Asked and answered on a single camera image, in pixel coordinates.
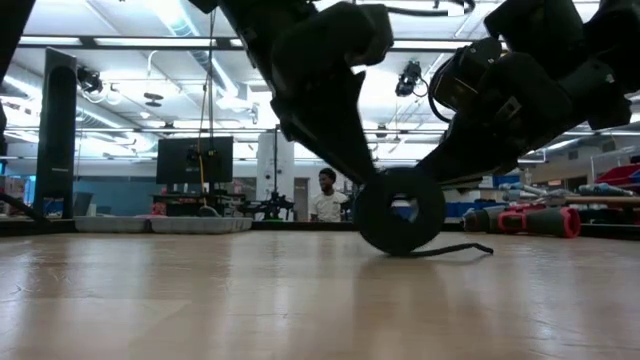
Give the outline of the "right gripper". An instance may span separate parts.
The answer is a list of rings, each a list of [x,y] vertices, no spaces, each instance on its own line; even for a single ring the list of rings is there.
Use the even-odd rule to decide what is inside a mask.
[[[458,48],[432,78],[431,97],[459,110],[417,165],[435,181],[509,171],[555,130],[629,124],[630,0],[599,0],[588,21],[573,0],[504,0],[484,25],[490,37]]]

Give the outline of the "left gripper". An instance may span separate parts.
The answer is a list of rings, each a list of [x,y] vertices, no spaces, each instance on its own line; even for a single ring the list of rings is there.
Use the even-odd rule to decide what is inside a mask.
[[[393,45],[388,9],[338,2],[318,12],[314,1],[219,0],[219,8],[275,94],[285,138],[363,184],[376,170],[358,110],[366,73],[352,68],[384,60]]]

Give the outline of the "shelf with blue bins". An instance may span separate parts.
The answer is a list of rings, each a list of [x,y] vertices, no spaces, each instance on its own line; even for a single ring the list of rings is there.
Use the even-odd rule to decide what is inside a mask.
[[[519,181],[519,175],[484,176],[479,182],[445,190],[446,218],[461,218],[468,210],[504,205],[499,186]]]

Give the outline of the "person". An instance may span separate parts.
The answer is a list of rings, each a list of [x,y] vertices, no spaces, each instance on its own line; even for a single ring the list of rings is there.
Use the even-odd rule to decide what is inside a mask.
[[[334,189],[336,172],[331,168],[323,168],[318,174],[321,192],[316,195],[310,206],[312,222],[335,223],[342,220],[342,205],[348,197]]]

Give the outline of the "black monitor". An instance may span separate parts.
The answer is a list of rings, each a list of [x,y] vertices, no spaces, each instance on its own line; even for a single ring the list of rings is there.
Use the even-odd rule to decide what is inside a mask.
[[[156,183],[231,182],[233,144],[230,136],[159,140]]]

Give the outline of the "grey tool kit case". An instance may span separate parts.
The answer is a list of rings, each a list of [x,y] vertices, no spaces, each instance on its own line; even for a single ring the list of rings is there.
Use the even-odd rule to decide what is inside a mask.
[[[107,216],[76,217],[75,228],[84,233],[157,233],[218,235],[249,231],[246,217]]]

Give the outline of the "red cordless drill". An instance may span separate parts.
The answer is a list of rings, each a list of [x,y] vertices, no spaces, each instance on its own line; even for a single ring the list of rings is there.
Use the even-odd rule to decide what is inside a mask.
[[[468,232],[575,238],[581,232],[581,218],[579,212],[571,207],[540,204],[493,206],[466,212],[463,228]]]

